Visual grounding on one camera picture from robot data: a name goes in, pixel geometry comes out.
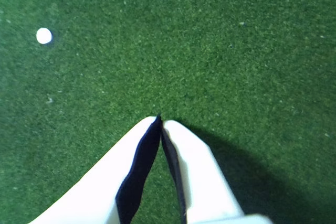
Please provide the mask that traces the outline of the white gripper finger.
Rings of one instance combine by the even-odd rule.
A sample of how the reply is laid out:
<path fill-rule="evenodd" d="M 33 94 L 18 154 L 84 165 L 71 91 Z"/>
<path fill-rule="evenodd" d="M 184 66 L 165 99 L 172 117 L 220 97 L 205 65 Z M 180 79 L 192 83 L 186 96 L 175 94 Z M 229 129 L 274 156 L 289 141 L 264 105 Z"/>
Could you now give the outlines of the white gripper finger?
<path fill-rule="evenodd" d="M 130 223 L 161 137 L 161 117 L 148 116 L 109 149 L 33 223 Z"/>
<path fill-rule="evenodd" d="M 168 143 L 176 151 L 182 179 L 187 223 L 240 218 L 243 210 L 229 187 L 210 147 L 173 120 L 163 123 Z"/>

